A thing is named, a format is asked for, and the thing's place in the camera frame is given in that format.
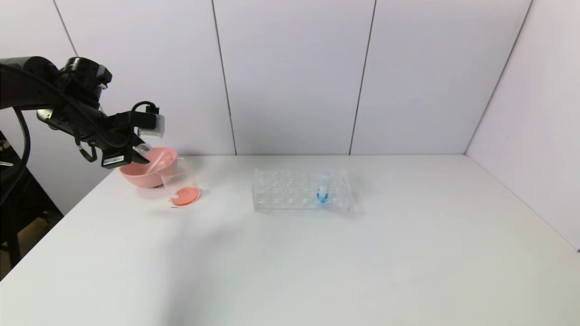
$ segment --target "clear plastic cup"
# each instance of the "clear plastic cup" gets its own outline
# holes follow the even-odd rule
[[[157,172],[163,180],[171,202],[174,205],[183,206],[195,202],[201,194],[201,190],[195,182],[193,163],[190,159],[178,157],[170,166]]]

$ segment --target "floor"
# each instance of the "floor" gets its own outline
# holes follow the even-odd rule
[[[18,233],[20,241],[20,253],[24,257],[49,230],[48,222],[45,219],[37,218],[27,227]],[[0,280],[2,280],[11,270],[8,253],[0,251]]]

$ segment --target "black cable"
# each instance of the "black cable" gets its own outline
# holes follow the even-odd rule
[[[18,68],[14,68],[12,66],[9,66],[7,64],[3,64],[0,63],[0,68],[4,69],[4,70],[8,70],[11,71],[15,74],[19,74],[21,76],[30,78],[32,80],[34,80],[35,82],[41,84],[42,86],[46,87],[47,89],[49,89],[52,93],[54,93],[56,96],[60,97],[61,99],[63,99],[65,102],[67,102],[68,105],[70,105],[72,108],[74,108],[75,110],[77,110],[90,124],[91,126],[95,129],[95,132],[101,136],[101,138],[110,146],[112,147],[125,147],[131,140],[131,137],[127,137],[127,140],[124,142],[112,142],[110,139],[107,139],[101,132],[100,127],[97,126],[97,124],[93,121],[93,119],[91,119],[86,112],[84,112],[83,110],[81,110],[71,99],[68,98],[68,96],[66,96],[65,94],[63,94],[61,91],[59,91],[56,87],[54,87],[53,85],[51,85],[49,82],[47,82],[46,80],[40,78],[39,76],[36,76],[34,74],[29,73],[28,71],[22,70],[22,69],[18,69]]]
[[[95,149],[95,144],[94,143],[89,143],[90,149],[92,151],[92,155],[89,155],[89,153],[82,148],[81,145],[81,138],[78,134],[78,129],[76,126],[72,126],[72,133],[73,133],[73,137],[74,137],[74,142],[77,145],[78,151],[81,152],[82,156],[85,158],[85,160],[89,161],[89,162],[95,162],[97,160],[97,150]]]
[[[18,170],[12,177],[12,180],[6,187],[6,189],[2,190],[2,196],[0,197],[0,205],[4,203],[4,200],[8,197],[8,194],[12,191],[22,174],[24,174],[24,170],[26,169],[26,163],[28,163],[28,158],[30,156],[30,131],[28,131],[28,126],[26,125],[26,120],[24,120],[24,116],[20,110],[14,109],[14,113],[16,113],[16,117],[18,118],[18,122],[20,123],[20,128],[22,129],[22,133],[24,134],[24,153],[22,154],[22,159],[20,160],[20,165],[18,166]]]
[[[153,103],[153,102],[149,102],[149,101],[141,101],[141,102],[138,102],[138,103],[136,103],[136,104],[133,106],[133,108],[131,109],[131,111],[135,111],[135,110],[137,110],[137,108],[138,108],[138,107],[140,107],[140,106],[142,106],[142,105],[145,105],[145,104],[146,104],[146,105],[149,105],[149,106],[153,106],[153,107],[155,107],[155,103]]]

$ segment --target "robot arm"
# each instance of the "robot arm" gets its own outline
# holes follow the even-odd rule
[[[133,149],[144,143],[135,127],[139,135],[162,136],[164,120],[151,102],[139,102],[131,111],[110,117],[99,110],[101,91],[113,76],[89,59],[70,58],[61,70],[43,57],[0,59],[0,72],[0,109],[36,110],[39,120],[71,135],[89,162],[96,160],[95,148],[101,149],[104,168],[149,162]],[[146,112],[136,111],[142,104]]]

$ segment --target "pink bowl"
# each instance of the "pink bowl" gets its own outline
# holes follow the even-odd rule
[[[163,181],[161,180],[159,174],[155,172],[145,174],[145,172],[147,172],[151,164],[157,162],[157,159],[164,152],[168,152],[171,155],[171,160],[169,160],[167,164],[164,164],[168,166],[177,158],[177,152],[169,147],[153,147],[153,153],[147,157],[147,159],[150,161],[149,163],[139,164],[133,162],[128,165],[123,165],[119,168],[119,170],[125,179],[127,179],[127,181],[131,182],[137,187],[153,188],[160,186],[163,184]]]

